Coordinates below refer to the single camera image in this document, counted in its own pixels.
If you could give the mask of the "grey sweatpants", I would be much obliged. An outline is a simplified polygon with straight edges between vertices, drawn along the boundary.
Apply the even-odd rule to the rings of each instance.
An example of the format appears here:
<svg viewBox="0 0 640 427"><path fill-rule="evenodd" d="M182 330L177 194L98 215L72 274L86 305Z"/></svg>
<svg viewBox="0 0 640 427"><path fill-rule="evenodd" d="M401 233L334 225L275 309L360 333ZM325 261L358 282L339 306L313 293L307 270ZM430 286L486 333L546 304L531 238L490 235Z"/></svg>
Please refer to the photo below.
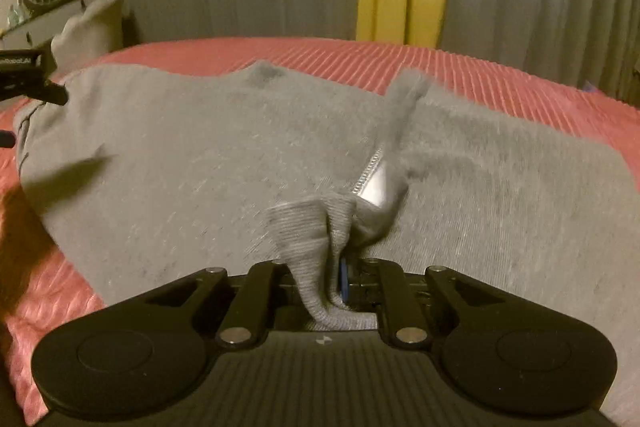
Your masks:
<svg viewBox="0 0 640 427"><path fill-rule="evenodd" d="M69 75L16 115L29 204L106 302L205 267L291 254L285 208L347 236L376 150L407 190L372 257L447 265L588 322L618 354L605 413L639 421L639 190L612 147L495 112L407 70L384 95L268 63L196 78L138 65Z"/></svg>

